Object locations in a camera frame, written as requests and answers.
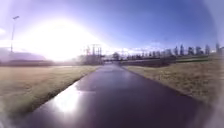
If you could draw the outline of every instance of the pole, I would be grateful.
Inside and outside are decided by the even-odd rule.
[[[11,55],[13,54],[13,40],[14,40],[14,34],[16,29],[16,20],[19,18],[19,16],[13,17],[13,28],[12,28],[12,37],[11,37]]]

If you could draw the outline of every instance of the blue sky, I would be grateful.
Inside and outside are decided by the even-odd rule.
[[[203,0],[3,0],[0,28],[8,31],[11,17],[20,15],[17,36],[34,24],[67,17],[109,46],[204,46],[218,41],[214,17]]]

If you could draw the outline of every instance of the sun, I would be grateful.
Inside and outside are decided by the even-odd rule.
[[[54,61],[72,59],[84,46],[100,41],[80,25],[65,20],[51,20],[35,25],[24,34],[23,46]]]

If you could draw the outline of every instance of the road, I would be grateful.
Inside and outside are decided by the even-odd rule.
[[[29,114],[22,128],[188,128],[205,105],[162,84],[106,65]]]

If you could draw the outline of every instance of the grassy field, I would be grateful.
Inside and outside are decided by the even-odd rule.
[[[130,71],[153,79],[206,103],[212,103],[221,88],[221,60],[176,63],[167,67],[126,66]]]
[[[24,115],[96,68],[0,67],[0,115]]]

